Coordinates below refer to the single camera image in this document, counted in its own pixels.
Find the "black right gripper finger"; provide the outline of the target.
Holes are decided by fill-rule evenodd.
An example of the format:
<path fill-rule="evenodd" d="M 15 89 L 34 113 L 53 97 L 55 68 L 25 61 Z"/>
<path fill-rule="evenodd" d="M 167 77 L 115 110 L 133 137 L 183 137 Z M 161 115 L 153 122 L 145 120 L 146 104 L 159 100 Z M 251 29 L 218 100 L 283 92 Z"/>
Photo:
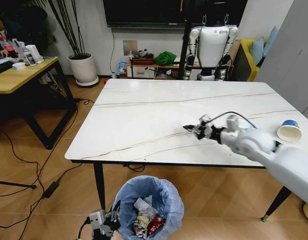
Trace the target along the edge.
<path fill-rule="evenodd" d="M 195 129 L 193 129 L 193 130 L 191 130 L 191 132 L 196 136 L 196 138 L 198 140 L 201 140 L 203 138 L 207 138 L 208 137 L 208 134 L 205 133 L 204 129 L 203 130 L 198 130 L 198 129 L 195 130 Z"/>
<path fill-rule="evenodd" d="M 205 123 L 197 125 L 184 125 L 183 128 L 189 132 L 205 132 L 209 127 Z"/>

